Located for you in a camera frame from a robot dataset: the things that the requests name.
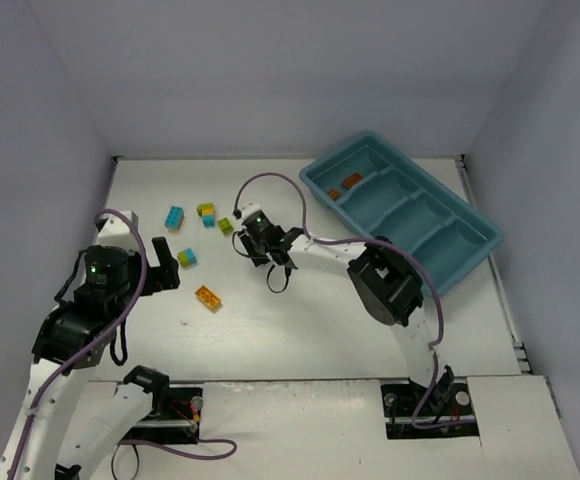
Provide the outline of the small green square lego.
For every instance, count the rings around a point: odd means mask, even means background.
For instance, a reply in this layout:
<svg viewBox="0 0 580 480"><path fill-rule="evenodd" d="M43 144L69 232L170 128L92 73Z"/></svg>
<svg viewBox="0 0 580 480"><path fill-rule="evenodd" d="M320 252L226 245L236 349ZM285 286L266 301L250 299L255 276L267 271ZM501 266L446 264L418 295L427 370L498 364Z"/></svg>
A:
<svg viewBox="0 0 580 480"><path fill-rule="evenodd" d="M231 236L234 233L234 226L231 220L227 217L221 218L217 221L217 226L225 237Z"/></svg>

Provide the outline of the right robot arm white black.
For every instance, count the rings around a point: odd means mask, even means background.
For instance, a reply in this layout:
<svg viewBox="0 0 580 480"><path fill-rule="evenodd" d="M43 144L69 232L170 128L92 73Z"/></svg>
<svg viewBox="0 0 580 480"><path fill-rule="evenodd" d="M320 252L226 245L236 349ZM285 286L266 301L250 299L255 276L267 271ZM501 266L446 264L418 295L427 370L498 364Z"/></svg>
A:
<svg viewBox="0 0 580 480"><path fill-rule="evenodd" d="M454 380L452 369L436 352L436 340L423 319L411 316L423 306L424 282L406 257L386 240L335 241L311 238L300 228L285 231L259 207L236 211L237 232L247 256L259 266L313 270L351 281L364 309L388 327L404 357L409 381L442 396Z"/></svg>

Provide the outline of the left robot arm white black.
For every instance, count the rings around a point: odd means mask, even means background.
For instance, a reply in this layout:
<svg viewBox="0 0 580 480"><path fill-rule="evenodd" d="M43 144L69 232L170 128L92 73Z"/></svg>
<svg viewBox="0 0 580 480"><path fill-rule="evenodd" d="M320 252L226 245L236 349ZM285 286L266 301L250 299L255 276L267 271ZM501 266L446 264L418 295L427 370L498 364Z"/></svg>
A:
<svg viewBox="0 0 580 480"><path fill-rule="evenodd" d="M135 366L119 392L73 440L66 433L87 383L105 353L125 340L125 311L141 296L174 290L180 284L177 261L167 240L152 240L159 260L120 246L92 245L74 266L84 283L43 321L34 346L24 401L0 459L0 479L88 479L130 429L162 411L167 375Z"/></svg>

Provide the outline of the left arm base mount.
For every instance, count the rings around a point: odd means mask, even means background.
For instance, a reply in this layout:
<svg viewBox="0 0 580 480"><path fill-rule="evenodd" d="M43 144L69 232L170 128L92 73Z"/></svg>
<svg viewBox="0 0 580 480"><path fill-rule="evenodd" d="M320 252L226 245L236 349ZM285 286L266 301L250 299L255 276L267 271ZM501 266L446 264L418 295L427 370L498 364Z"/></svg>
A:
<svg viewBox="0 0 580 480"><path fill-rule="evenodd" d="M122 439L175 446L196 444L203 403L202 387L176 385L160 412L144 417Z"/></svg>

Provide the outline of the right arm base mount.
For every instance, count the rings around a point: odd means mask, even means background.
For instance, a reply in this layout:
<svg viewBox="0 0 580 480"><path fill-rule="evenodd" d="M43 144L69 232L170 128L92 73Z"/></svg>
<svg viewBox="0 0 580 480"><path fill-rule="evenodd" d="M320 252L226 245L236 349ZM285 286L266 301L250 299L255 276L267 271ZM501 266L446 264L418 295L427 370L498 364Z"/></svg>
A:
<svg viewBox="0 0 580 480"><path fill-rule="evenodd" d="M382 383L381 400L388 440L450 439L480 434L467 381L455 381L439 399L431 396L417 415L418 424L434 429L415 428L411 421L426 389L409 382Z"/></svg>

